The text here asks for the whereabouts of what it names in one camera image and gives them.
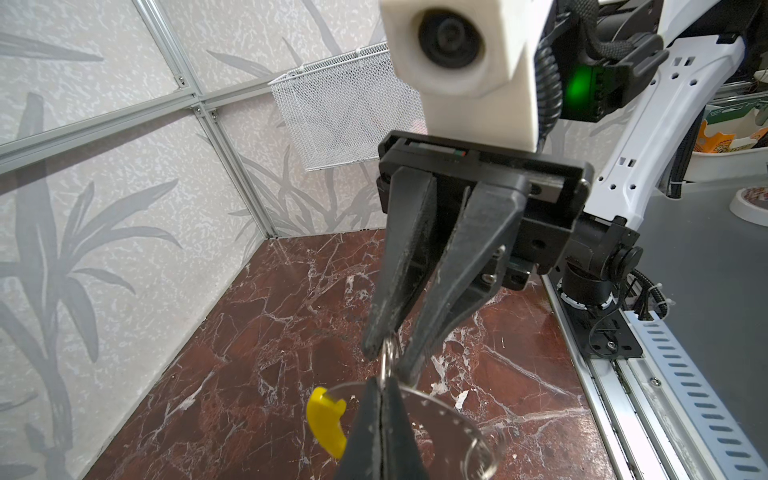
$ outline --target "marble floor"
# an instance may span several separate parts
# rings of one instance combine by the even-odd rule
[[[87,480],[332,478],[304,407],[364,380],[359,338],[381,230],[268,240]],[[419,388],[508,448],[498,480],[614,478],[541,280],[502,291],[443,344]]]

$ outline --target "white tape roll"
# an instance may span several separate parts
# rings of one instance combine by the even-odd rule
[[[730,211],[751,223],[768,227],[768,187],[742,188],[730,202]]]

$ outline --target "white mesh basket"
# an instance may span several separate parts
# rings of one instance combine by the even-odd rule
[[[386,42],[302,65],[270,85],[307,171],[379,158],[392,130],[426,133],[419,93],[395,76]]]

